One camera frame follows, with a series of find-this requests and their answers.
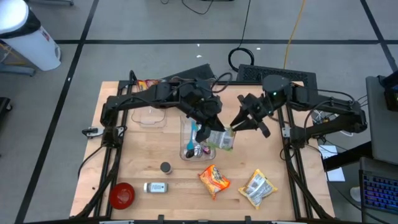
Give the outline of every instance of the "chip bag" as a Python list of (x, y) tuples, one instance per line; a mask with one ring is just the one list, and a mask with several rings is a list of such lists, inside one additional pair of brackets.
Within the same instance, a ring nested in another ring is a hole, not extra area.
[(231, 183), (227, 178), (222, 176), (215, 165), (211, 165), (199, 174), (200, 180), (206, 185), (213, 200), (216, 199), (216, 193), (229, 187)]
[(253, 175), (244, 187), (238, 189), (241, 194), (249, 199), (250, 203), (256, 209), (260, 208), (260, 204), (264, 197), (277, 190), (278, 188), (274, 187), (259, 169), (254, 171)]

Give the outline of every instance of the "wooden table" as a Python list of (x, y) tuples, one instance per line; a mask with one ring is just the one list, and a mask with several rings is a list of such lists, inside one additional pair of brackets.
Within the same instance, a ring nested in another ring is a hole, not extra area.
[[(116, 95), (117, 86), (118, 82), (103, 82), (93, 126), (101, 126), (102, 105), (109, 95)], [(260, 95), (261, 92), (261, 86), (227, 87), (220, 93), (223, 108), (219, 117), (223, 124), (229, 124), (237, 115), (238, 95), (245, 96), (248, 93)], [(125, 210), (113, 209), (112, 219), (156, 220), (158, 215), (165, 215), (166, 220), (244, 220), (245, 215), (250, 215), (252, 220), (295, 219), (286, 164), (279, 158), (282, 140), (278, 122), (269, 118), (264, 119), (271, 131), (271, 136), (267, 139), (260, 130), (241, 131), (236, 135), (232, 152), (218, 150), (216, 158), (212, 161), (187, 162), (181, 160), (179, 156), (182, 115), (179, 110), (168, 109), (167, 124), (163, 128), (142, 128), (131, 120), (131, 113), (132, 110), (129, 111), (127, 119), (128, 130), (124, 137), (118, 183), (131, 184), (136, 192), (136, 198)], [(295, 124), (303, 126), (306, 115), (306, 112), (294, 111)], [(101, 138), (90, 139), (85, 157), (100, 144)], [(318, 147), (315, 140), (311, 140), (310, 144)], [(98, 188), (104, 152), (103, 149), (82, 168), (70, 215), (76, 215), (81, 211)], [(309, 190), (325, 211), (334, 216), (319, 152), (306, 147), (302, 149), (302, 159)], [(170, 175), (163, 174), (159, 169), (160, 164), (165, 161), (174, 169)], [(228, 189), (217, 194), (216, 200), (211, 199), (197, 176), (211, 164), (215, 164), (221, 174), (231, 181)], [(256, 169), (260, 169), (278, 188), (277, 192), (262, 201), (259, 210), (254, 209), (247, 198), (238, 192), (238, 188), (248, 181)], [(143, 192), (145, 182), (167, 182), (169, 192), (145, 194)], [(304, 217), (302, 194), (299, 188), (297, 189), (301, 214)], [(107, 190), (104, 193), (101, 215), (105, 214), (108, 194)]]

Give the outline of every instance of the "yellow cable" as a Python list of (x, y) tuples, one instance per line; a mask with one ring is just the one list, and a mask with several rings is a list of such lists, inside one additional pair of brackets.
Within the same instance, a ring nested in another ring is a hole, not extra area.
[(0, 47), (2, 47), (5, 51), (7, 51), (7, 53), (11, 54), (12, 56), (14, 56), (16, 59), (19, 60), (19, 62), (12, 62), (12, 63), (6, 63), (6, 65), (25, 65), (26, 62), (23, 61), (23, 59), (21, 59), (18, 55), (16, 55), (14, 52), (11, 51), (11, 49), (7, 48), (6, 46), (4, 46), (3, 44), (0, 44)]
[(291, 43), (291, 41), (292, 41), (292, 39), (293, 39), (294, 32), (296, 31), (297, 24), (299, 24), (299, 21), (300, 21), (300, 19), (301, 19), (301, 13), (303, 12), (304, 5), (305, 5), (305, 0), (303, 0), (303, 3), (301, 4), (301, 9), (300, 9), (300, 12), (298, 13), (297, 20), (296, 20), (296, 24), (294, 25), (292, 35), (290, 35), (290, 39), (289, 39), (289, 41), (287, 42), (286, 52), (285, 52), (284, 69), (285, 69), (285, 67), (286, 67), (287, 57), (289, 56), (289, 47), (290, 47), (290, 43)]

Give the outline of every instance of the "keyboard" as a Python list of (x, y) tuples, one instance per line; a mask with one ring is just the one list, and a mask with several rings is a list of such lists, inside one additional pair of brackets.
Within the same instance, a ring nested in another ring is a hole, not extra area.
[(363, 205), (398, 214), (398, 180), (362, 173)]

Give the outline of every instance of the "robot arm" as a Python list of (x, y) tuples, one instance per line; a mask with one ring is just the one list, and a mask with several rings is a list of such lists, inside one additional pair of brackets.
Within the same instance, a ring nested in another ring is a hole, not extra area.
[(241, 107), (231, 123), (234, 131), (260, 128), (263, 135), (268, 138), (271, 133), (262, 119), (272, 116), (275, 110), (284, 105), (289, 105), (297, 111), (320, 110), (339, 115), (333, 121), (308, 128), (289, 128), (290, 143), (298, 148), (304, 147), (312, 137), (341, 130), (360, 133), (367, 128), (365, 113), (357, 101), (318, 95), (316, 90), (296, 85), (278, 75), (269, 75), (263, 79), (262, 88), (264, 93), (260, 97), (252, 94), (246, 97), (238, 96)]
[(119, 131), (116, 128), (119, 111), (145, 106), (158, 109), (176, 107), (188, 118), (193, 118), (201, 124), (196, 136), (197, 142), (207, 139), (211, 130), (224, 131), (224, 126), (217, 117), (222, 107), (220, 97), (213, 94), (207, 81), (161, 82), (131, 95), (108, 97), (101, 114), (101, 124), (104, 126), (103, 145), (117, 147), (120, 144)]

